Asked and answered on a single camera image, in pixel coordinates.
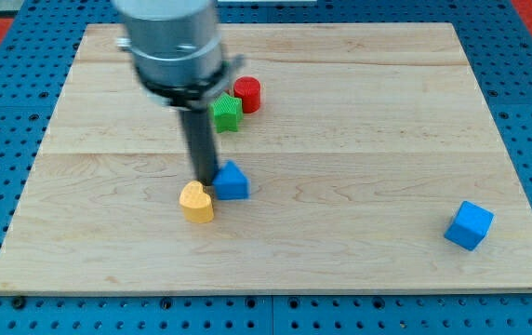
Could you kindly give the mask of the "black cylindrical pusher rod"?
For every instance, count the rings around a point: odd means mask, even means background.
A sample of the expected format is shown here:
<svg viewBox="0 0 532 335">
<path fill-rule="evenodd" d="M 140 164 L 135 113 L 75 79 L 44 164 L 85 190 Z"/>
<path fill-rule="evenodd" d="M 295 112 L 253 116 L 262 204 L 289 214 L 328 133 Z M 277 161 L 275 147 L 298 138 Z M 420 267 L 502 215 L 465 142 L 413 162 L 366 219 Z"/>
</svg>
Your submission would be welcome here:
<svg viewBox="0 0 532 335">
<path fill-rule="evenodd" d="M 194 175 L 210 186 L 219 171 L 219 163 L 208 109 L 181 111 L 180 123 Z"/>
</svg>

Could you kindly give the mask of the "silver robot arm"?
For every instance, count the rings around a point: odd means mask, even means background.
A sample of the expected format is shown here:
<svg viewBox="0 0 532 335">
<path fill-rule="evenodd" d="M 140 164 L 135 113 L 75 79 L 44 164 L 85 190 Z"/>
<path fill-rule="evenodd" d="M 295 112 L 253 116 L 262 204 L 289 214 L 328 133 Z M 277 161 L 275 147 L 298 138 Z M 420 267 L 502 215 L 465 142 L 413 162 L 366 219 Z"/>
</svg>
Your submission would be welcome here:
<svg viewBox="0 0 532 335">
<path fill-rule="evenodd" d="M 113 0 L 125 26 L 118 47 L 131 55 L 150 97 L 179 112 L 195 178 L 219 171 L 209 104 L 233 84 L 245 62 L 227 56 L 213 0 Z"/>
</svg>

